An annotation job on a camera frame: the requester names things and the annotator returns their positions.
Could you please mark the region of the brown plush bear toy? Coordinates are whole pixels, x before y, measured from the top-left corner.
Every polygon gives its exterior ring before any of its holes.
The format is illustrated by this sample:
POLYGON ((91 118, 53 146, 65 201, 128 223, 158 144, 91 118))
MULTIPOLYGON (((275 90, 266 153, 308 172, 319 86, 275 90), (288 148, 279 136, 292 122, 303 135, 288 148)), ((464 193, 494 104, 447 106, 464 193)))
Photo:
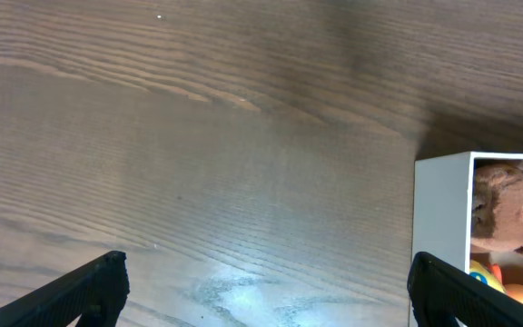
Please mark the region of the brown plush bear toy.
POLYGON ((496 161, 474 170, 470 250, 523 255, 523 161, 496 161))

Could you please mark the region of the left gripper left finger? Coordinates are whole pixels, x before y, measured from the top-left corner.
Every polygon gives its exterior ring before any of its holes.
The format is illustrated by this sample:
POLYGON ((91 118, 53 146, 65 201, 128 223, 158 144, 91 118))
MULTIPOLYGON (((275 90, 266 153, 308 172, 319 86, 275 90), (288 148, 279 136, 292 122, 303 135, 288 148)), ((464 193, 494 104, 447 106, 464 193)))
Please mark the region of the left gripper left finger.
POLYGON ((110 251, 0 308, 0 327, 114 327, 130 283, 126 254, 110 251))

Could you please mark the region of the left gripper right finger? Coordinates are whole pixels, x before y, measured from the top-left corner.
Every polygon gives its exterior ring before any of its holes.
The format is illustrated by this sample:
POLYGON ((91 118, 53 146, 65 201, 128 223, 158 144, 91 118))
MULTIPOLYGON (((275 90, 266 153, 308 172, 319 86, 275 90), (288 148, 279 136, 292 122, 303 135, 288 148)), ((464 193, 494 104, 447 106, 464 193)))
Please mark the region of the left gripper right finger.
POLYGON ((426 252, 416 253, 407 289, 419 327, 523 327, 523 304, 426 252))

